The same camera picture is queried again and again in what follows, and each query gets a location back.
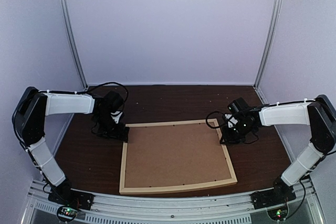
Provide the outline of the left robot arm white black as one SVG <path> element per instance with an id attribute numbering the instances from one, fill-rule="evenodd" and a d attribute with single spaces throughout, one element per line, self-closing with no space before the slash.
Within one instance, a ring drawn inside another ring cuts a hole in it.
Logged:
<path id="1" fill-rule="evenodd" d="M 90 90 L 42 91 L 28 87 L 24 91 L 12 115 L 14 133 L 64 205 L 75 201 L 75 192 L 69 189 L 70 182 L 46 142 L 46 118 L 63 114 L 92 115 L 94 135 L 126 143 L 130 129 L 121 121 L 125 102 L 126 99 L 114 91 L 103 97 Z"/>

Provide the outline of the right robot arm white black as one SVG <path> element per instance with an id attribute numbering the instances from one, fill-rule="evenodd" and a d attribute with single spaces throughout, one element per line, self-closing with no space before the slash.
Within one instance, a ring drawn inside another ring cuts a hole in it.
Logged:
<path id="1" fill-rule="evenodd" d="M 228 105 L 220 126 L 221 144 L 246 142 L 246 135 L 256 134 L 259 128 L 274 125 L 306 125 L 311 139 L 296 160 L 274 181 L 269 192 L 272 203 L 279 204 L 289 196 L 293 185 L 313 171 L 335 147 L 335 108 L 326 95 L 312 100 L 249 106 L 243 98 Z"/>

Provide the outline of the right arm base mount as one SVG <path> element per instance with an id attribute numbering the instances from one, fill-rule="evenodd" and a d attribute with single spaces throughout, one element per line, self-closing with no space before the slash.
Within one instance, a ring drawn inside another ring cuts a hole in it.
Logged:
<path id="1" fill-rule="evenodd" d="M 273 189 L 256 191 L 250 195 L 255 209 L 268 208 L 275 205 L 285 204 L 296 199 L 294 192 L 285 195 L 277 194 Z"/>

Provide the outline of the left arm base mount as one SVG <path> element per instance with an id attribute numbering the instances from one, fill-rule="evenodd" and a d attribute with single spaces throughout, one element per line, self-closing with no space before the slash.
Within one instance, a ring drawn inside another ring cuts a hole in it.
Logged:
<path id="1" fill-rule="evenodd" d="M 91 193 L 72 190 L 70 193 L 70 198 L 64 200 L 55 192 L 51 192 L 48 196 L 48 200 L 60 205 L 70 206 L 71 208 L 75 209 L 90 210 L 94 200 L 94 195 Z"/>

